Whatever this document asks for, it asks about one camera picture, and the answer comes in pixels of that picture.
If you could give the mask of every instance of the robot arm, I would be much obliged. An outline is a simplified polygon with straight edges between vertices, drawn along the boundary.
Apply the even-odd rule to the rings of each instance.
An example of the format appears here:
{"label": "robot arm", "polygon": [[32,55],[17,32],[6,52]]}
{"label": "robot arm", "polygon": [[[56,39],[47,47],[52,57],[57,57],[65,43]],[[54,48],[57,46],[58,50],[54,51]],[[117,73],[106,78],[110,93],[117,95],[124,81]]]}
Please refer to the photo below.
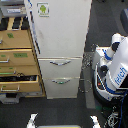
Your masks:
{"label": "robot arm", "polygon": [[115,54],[120,42],[123,40],[123,36],[116,33],[112,36],[111,46],[107,50],[103,50],[104,56],[100,59],[100,67],[102,71],[109,68],[112,62],[113,55]]}

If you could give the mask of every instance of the black wire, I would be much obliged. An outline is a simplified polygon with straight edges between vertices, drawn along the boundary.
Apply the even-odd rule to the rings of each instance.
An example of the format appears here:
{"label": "black wire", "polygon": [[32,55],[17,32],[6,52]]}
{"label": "black wire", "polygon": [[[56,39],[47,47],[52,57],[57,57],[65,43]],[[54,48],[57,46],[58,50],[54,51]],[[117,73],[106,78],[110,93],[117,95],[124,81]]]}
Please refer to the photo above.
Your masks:
{"label": "black wire", "polygon": [[97,0],[99,3],[105,3],[107,0]]}
{"label": "black wire", "polygon": [[17,77],[25,76],[23,73],[17,73]]}
{"label": "black wire", "polygon": [[123,107],[123,102],[124,102],[125,96],[126,96],[127,94],[128,94],[128,90],[125,91],[124,97],[123,97],[123,99],[122,99],[122,101],[121,101],[121,117],[120,117],[120,121],[119,121],[119,126],[118,126],[118,128],[120,128],[120,126],[121,126],[121,120],[122,120],[122,107]]}

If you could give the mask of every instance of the wooden drawer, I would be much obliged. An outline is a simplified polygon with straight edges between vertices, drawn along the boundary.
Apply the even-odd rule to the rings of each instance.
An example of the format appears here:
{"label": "wooden drawer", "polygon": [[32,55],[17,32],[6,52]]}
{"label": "wooden drawer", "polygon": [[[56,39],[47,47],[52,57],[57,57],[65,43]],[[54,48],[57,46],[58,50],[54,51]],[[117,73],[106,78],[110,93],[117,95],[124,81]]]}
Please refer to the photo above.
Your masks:
{"label": "wooden drawer", "polygon": [[48,99],[77,98],[79,78],[43,79]]}
{"label": "wooden drawer", "polygon": [[38,76],[35,81],[0,82],[0,93],[38,92],[40,90]]}
{"label": "wooden drawer", "polygon": [[0,67],[0,76],[39,75],[37,66]]}
{"label": "wooden drawer", "polygon": [[82,58],[38,59],[43,78],[79,77]]}
{"label": "wooden drawer", "polygon": [[0,66],[35,64],[31,49],[0,50]]}
{"label": "wooden drawer", "polygon": [[0,49],[31,48],[28,30],[0,31]]}

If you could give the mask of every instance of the white robot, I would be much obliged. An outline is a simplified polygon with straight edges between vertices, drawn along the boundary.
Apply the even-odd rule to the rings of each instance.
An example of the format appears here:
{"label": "white robot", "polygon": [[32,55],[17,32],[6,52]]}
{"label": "white robot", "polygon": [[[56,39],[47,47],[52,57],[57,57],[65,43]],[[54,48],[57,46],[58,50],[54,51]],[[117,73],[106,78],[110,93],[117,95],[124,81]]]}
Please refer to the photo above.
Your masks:
{"label": "white robot", "polygon": [[[39,127],[36,127],[35,126],[35,118],[36,118],[36,116],[37,116],[37,114],[31,114],[31,118],[30,118],[30,120],[29,120],[29,122],[28,122],[28,124],[27,124],[27,127],[26,128],[69,128],[69,127],[72,127],[72,128],[81,128],[80,126],[77,126],[77,125],[74,125],[74,126],[70,126],[70,125],[61,125],[61,126],[39,126]],[[99,122],[98,122],[98,119],[97,119],[97,117],[96,116],[90,116],[91,118],[92,118],[92,120],[93,120],[93,122],[94,122],[94,126],[93,126],[93,128],[101,128],[100,127],[100,124],[99,124]]]}
{"label": "white robot", "polygon": [[117,102],[128,89],[128,37],[112,36],[110,47],[96,47],[92,69],[94,92],[105,102]]}

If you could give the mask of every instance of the floor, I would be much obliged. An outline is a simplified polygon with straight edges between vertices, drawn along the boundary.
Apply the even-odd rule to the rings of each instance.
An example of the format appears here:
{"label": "floor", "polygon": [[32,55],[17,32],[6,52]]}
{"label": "floor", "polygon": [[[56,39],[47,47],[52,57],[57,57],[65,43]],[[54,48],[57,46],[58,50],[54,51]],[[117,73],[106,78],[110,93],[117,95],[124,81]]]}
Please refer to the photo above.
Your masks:
{"label": "floor", "polygon": [[[128,0],[93,0],[89,31],[86,40],[85,56],[93,56],[91,46],[110,46],[114,33],[127,36],[120,22],[120,12],[128,7]],[[36,126],[41,125],[79,125],[83,128],[92,128],[91,115],[98,117],[103,128],[105,118],[98,109],[98,103],[90,89],[90,66],[83,61],[80,88],[77,99],[21,98],[19,104],[5,105],[0,103],[1,128],[25,128],[30,115],[38,113]]]}

